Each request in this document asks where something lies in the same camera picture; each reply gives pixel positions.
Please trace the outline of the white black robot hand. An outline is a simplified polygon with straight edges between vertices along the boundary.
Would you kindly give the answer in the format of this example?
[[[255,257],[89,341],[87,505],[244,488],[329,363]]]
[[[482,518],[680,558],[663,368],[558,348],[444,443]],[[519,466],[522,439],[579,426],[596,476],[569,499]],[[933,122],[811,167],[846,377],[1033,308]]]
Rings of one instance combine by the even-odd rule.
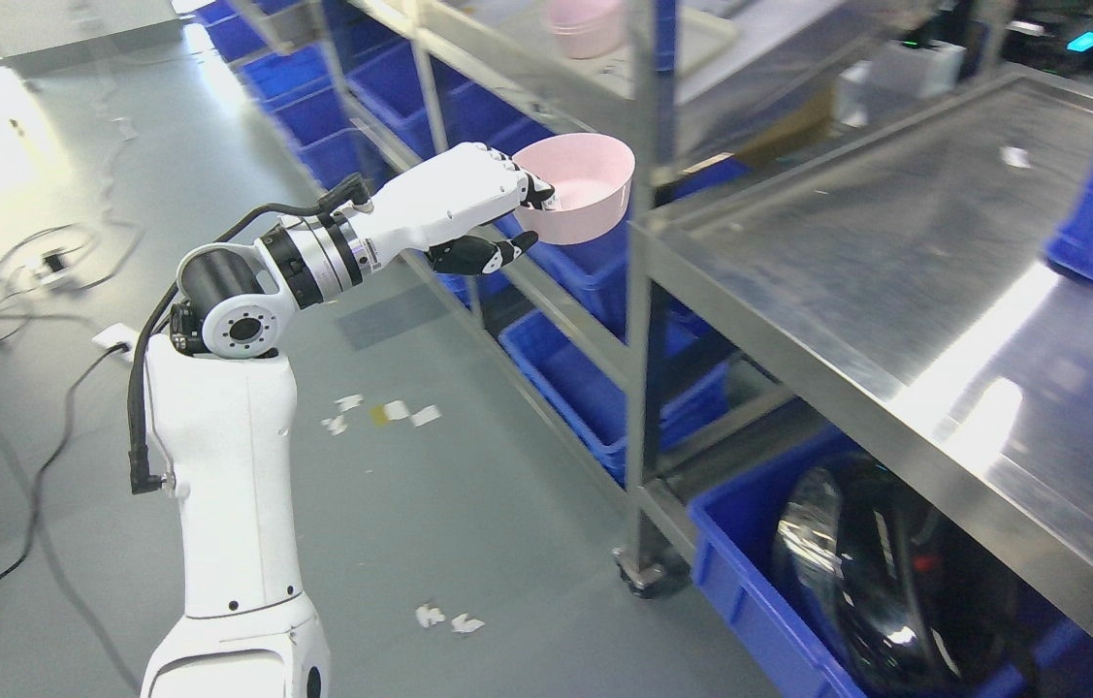
[[[509,155],[486,144],[462,143],[391,178],[371,196],[365,211],[346,205],[342,213],[356,238],[371,242],[381,261],[418,250],[435,272],[487,275],[519,260],[537,235],[487,241],[472,230],[518,208],[551,210],[557,204],[555,187]]]

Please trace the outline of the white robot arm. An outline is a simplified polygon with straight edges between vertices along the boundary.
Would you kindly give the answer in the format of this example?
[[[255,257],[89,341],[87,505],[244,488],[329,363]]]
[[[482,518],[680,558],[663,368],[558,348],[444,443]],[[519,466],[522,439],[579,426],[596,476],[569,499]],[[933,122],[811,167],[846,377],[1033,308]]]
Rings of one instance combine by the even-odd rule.
[[[179,262],[173,334],[146,344],[131,395],[183,533],[183,616],[148,659],[144,697],[324,697],[332,650],[304,591],[289,438],[297,385],[277,345],[294,313],[379,269],[342,213],[210,242]]]

